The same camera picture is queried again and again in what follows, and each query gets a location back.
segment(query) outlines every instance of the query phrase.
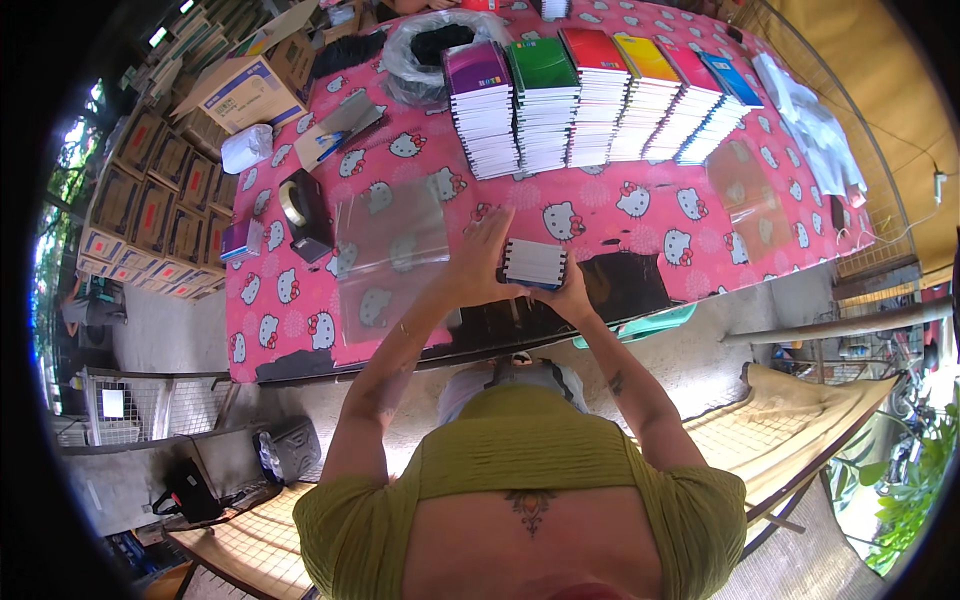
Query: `woman's right hand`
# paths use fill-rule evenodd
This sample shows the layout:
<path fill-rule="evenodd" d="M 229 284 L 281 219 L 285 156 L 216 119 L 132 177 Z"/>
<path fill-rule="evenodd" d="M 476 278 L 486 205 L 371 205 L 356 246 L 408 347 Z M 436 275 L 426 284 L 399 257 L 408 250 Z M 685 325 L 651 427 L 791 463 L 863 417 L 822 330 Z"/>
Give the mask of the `woman's right hand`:
<path fill-rule="evenodd" d="M 584 321 L 596 315 L 587 295 L 583 270 L 577 264 L 573 252 L 566 254 L 566 280 L 564 285 L 556 292 L 531 287 L 530 298 L 539 300 L 554 309 L 558 315 L 578 329 L 581 328 Z"/>

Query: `stack of notebooks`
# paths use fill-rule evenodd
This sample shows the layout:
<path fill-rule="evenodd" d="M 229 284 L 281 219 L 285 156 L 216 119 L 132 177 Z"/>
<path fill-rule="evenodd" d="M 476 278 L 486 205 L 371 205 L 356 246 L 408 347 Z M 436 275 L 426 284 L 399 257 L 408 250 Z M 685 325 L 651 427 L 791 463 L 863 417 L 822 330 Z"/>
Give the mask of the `stack of notebooks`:
<path fill-rule="evenodd" d="M 564 27 L 560 40 L 580 79 L 566 166 L 604 164 L 627 98 L 630 71 L 610 37 L 601 31 Z"/>
<path fill-rule="evenodd" d="M 514 140 L 514 87 L 496 42 L 454 46 L 443 53 L 450 115 L 470 171 L 488 180 L 519 171 Z"/>
<path fill-rule="evenodd" d="M 652 40 L 614 36 L 613 43 L 626 61 L 632 78 L 623 114 L 617 121 L 609 160 L 640 160 L 647 140 L 680 91 L 680 77 Z"/>
<path fill-rule="evenodd" d="M 737 120 L 754 108 L 763 108 L 763 103 L 729 60 L 704 53 L 700 53 L 700 59 L 720 84 L 724 96 L 703 126 L 686 140 L 677 155 L 677 164 L 703 164 L 730 135 Z"/>
<path fill-rule="evenodd" d="M 531 0 L 531 2 L 544 19 L 562 19 L 570 14 L 570 0 Z"/>
<path fill-rule="evenodd" d="M 723 96 L 713 75 L 694 51 L 672 44 L 658 43 L 658 47 L 680 76 L 683 87 L 643 149 L 646 160 L 669 160 L 676 156 Z"/>
<path fill-rule="evenodd" d="M 566 250 L 510 238 L 503 251 L 503 275 L 511 283 L 555 290 L 564 283 Z"/>
<path fill-rule="evenodd" d="M 566 166 L 566 142 L 580 96 L 573 65 L 555 37 L 507 46 L 514 80 L 520 171 L 532 175 Z"/>

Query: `tattoo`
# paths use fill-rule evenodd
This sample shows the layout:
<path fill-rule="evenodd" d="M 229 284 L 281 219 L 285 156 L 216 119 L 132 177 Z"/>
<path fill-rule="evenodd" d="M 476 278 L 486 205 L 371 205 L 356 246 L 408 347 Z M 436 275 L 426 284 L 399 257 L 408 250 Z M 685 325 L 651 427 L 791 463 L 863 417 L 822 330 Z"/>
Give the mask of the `tattoo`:
<path fill-rule="evenodd" d="M 557 495 L 550 490 L 510 490 L 505 500 L 513 500 L 514 512 L 521 515 L 523 523 L 532 538 L 543 521 L 543 513 L 550 508 L 550 498 Z"/>
<path fill-rule="evenodd" d="M 621 371 L 614 373 L 607 385 L 610 386 L 610 391 L 614 396 L 620 397 L 623 394 L 623 373 Z"/>

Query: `purple notebook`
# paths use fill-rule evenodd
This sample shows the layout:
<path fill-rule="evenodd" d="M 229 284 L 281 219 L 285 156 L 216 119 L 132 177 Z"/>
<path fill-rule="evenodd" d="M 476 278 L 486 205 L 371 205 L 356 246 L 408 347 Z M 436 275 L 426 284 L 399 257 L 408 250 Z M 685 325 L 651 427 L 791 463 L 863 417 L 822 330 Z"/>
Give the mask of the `purple notebook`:
<path fill-rule="evenodd" d="M 444 75 L 451 98 L 487 94 L 511 83 L 503 53 L 491 41 L 444 50 Z"/>

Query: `blue notebook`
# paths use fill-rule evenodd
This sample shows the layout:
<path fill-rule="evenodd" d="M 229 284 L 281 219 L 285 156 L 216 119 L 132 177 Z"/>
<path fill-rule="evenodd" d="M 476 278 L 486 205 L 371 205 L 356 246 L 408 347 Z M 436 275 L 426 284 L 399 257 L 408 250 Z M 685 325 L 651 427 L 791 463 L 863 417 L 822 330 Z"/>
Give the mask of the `blue notebook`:
<path fill-rule="evenodd" d="M 730 61 L 723 57 L 715 57 L 712 54 L 699 53 L 701 60 L 707 68 L 717 78 L 717 81 L 727 93 L 731 93 L 745 107 L 763 108 L 763 103 L 754 93 L 747 82 L 736 72 Z"/>

